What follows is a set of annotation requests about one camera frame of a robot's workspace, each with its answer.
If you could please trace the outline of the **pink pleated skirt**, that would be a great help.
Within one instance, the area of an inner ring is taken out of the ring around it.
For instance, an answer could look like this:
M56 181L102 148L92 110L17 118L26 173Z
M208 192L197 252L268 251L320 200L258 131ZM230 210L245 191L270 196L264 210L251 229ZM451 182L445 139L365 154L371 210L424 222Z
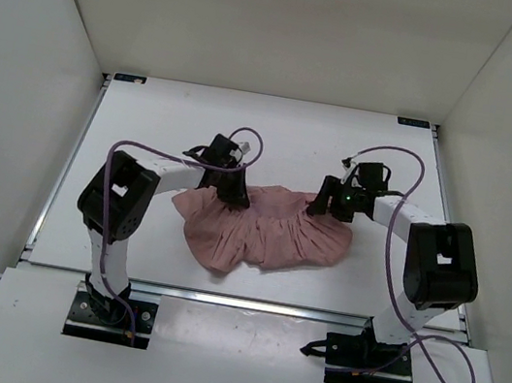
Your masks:
M272 185L249 187L247 196L246 209L228 207L214 188L188 189L172 198L186 243L205 269L225 274L242 263L261 271L329 267L348 254L349 226L329 214L307 214L314 193Z

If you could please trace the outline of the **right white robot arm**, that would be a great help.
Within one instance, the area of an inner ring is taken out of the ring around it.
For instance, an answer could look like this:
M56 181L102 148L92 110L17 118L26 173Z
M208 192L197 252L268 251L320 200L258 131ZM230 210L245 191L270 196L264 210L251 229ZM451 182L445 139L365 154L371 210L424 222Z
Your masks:
M326 176L309 215L349 223L357 213L387 229L385 267L391 268L392 237L405 243L402 291L391 288L391 305L370 318L358 335L356 358L376 368L403 351L436 316L471 303L478 294L473 234L465 224L447 223L389 188L390 169L382 163L343 161L343 177Z

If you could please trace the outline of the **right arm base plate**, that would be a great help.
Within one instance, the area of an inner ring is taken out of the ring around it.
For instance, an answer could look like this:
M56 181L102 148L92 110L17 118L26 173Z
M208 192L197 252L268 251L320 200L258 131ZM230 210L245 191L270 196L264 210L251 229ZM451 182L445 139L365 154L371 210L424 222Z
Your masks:
M328 332L301 352L323 358L325 383L413 383L411 357L404 345L384 345L363 335Z

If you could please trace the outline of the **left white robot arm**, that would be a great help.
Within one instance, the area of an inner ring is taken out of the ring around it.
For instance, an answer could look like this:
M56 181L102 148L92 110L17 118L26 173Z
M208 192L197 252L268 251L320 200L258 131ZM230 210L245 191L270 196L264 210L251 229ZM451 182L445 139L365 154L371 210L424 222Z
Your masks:
M89 305L105 325L125 320L135 331L129 303L128 239L141 226L155 195L182 189L213 188L231 209L249 206L244 160L248 142L217 134L179 156L137 142L115 143L105 163L84 187L78 210L91 242L91 271L85 275Z

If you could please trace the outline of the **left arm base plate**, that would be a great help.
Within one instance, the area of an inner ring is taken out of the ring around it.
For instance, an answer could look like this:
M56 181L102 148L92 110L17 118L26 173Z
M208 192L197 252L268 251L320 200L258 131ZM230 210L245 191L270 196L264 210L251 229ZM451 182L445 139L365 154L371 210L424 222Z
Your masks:
M134 311L135 330L131 329L130 318L123 306L118 307L113 317L108 317L81 284L66 314L61 333L146 350L159 310L158 299L146 296L142 300L131 299L128 304Z

